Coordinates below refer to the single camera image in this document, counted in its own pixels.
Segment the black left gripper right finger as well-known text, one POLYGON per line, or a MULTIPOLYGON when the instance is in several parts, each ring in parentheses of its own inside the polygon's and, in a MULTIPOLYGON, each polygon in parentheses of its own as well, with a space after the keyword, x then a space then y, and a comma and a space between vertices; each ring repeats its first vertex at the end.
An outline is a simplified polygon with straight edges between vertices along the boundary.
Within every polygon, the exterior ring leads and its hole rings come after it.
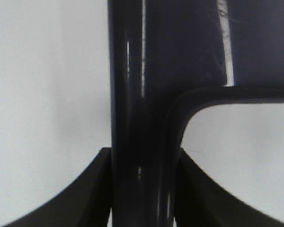
POLYGON ((284 227, 231 195, 181 149, 176 176, 175 219, 179 227, 284 227))

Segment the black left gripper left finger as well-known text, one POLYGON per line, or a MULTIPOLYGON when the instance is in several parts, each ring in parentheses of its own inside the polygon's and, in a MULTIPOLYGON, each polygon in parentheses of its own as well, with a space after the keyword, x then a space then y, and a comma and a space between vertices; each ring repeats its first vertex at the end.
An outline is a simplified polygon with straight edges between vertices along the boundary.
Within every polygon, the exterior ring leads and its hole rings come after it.
POLYGON ((111 149, 102 148, 62 192, 8 226, 106 227, 111 206, 111 149))

